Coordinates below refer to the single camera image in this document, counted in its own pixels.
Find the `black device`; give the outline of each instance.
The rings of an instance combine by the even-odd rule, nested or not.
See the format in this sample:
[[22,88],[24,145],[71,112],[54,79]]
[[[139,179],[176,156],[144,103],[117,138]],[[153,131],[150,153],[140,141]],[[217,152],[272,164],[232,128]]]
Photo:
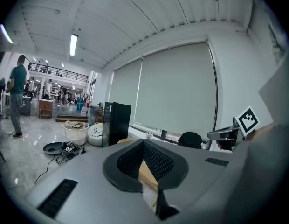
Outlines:
[[81,124],[77,124],[77,125],[73,125],[72,127],[76,128],[76,129],[79,129],[80,127],[82,127],[82,125]]
[[102,147],[116,144],[128,137],[131,105],[105,102]]

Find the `gray pants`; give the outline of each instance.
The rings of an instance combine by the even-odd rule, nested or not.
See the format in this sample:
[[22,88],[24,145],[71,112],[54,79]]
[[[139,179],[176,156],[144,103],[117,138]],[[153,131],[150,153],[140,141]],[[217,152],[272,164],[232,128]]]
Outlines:
[[16,133],[21,133],[19,114],[23,94],[11,94],[10,117]]

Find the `black chair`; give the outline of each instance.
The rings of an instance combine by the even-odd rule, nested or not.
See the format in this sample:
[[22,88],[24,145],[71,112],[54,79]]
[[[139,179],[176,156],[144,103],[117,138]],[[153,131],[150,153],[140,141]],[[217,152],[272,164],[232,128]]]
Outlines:
[[181,138],[178,141],[178,145],[191,147],[196,149],[201,149],[202,139],[197,133],[186,132],[182,134]]

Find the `roller blind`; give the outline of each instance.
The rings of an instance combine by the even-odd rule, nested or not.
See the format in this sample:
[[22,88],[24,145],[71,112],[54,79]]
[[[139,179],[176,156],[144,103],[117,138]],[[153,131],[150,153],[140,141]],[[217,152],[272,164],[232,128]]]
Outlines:
[[110,102],[119,102],[121,104],[131,105],[131,125],[133,124],[134,119],[140,66],[141,59],[116,70],[110,91]]
[[161,51],[143,60],[135,121],[206,138],[213,130],[216,88],[206,43]]

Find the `sneaker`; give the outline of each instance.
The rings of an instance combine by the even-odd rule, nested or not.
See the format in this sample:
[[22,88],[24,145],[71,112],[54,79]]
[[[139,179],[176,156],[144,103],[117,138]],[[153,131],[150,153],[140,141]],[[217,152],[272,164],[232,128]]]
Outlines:
[[22,137],[22,133],[16,133],[13,135],[13,138],[14,139],[18,139],[18,138],[21,138]]

